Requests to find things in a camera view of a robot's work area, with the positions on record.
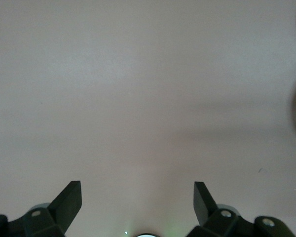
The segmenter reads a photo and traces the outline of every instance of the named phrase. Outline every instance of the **black plastic bracket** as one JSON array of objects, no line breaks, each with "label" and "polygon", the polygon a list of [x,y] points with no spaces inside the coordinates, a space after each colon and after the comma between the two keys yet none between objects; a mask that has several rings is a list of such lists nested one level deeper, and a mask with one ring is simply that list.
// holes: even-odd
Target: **black plastic bracket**
[{"label": "black plastic bracket", "polygon": [[64,237],[81,206],[81,183],[71,181],[47,208],[35,208],[12,222],[0,215],[0,237]]},{"label": "black plastic bracket", "polygon": [[253,224],[229,209],[219,209],[203,182],[194,183],[194,211],[200,226],[187,237],[296,237],[274,217],[260,216]]}]

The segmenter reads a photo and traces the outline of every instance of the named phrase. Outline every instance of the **circular light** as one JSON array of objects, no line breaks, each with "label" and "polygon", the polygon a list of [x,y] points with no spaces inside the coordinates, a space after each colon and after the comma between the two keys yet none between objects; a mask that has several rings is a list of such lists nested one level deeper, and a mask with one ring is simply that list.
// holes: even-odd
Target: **circular light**
[{"label": "circular light", "polygon": [[137,237],[158,237],[158,236],[154,236],[152,234],[142,234],[142,235],[139,235]]}]

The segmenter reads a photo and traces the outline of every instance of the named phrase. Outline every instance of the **white wall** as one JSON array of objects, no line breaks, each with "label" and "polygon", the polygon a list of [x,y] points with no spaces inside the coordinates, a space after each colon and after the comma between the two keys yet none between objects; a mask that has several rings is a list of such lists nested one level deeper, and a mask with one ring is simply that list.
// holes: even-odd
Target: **white wall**
[{"label": "white wall", "polygon": [[296,0],[0,0],[0,213],[81,180],[67,232],[183,237],[193,182],[296,234]]}]

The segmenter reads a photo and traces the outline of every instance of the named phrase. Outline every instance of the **white surface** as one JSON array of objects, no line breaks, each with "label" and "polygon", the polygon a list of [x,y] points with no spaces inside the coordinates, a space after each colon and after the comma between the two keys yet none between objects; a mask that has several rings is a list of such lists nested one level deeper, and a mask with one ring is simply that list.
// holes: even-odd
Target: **white surface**
[{"label": "white surface", "polygon": [[296,0],[0,0],[0,213],[81,180],[67,237],[197,225],[193,182],[296,234]]}]

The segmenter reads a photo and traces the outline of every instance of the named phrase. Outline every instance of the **mounting hole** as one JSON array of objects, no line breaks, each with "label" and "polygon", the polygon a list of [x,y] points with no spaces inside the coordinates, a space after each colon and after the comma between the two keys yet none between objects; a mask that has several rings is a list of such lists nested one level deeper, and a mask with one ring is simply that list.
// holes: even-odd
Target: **mounting hole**
[{"label": "mounting hole", "polygon": [[228,217],[228,218],[232,216],[231,213],[227,210],[222,211],[221,214],[223,217]]},{"label": "mounting hole", "polygon": [[34,211],[34,212],[32,212],[32,216],[34,217],[34,216],[39,216],[40,215],[40,211]]},{"label": "mounting hole", "polygon": [[270,219],[267,219],[267,218],[264,218],[264,219],[262,220],[262,222],[263,222],[263,224],[265,224],[266,226],[270,226],[270,227],[275,226],[274,222],[273,222],[272,220],[270,220]]}]

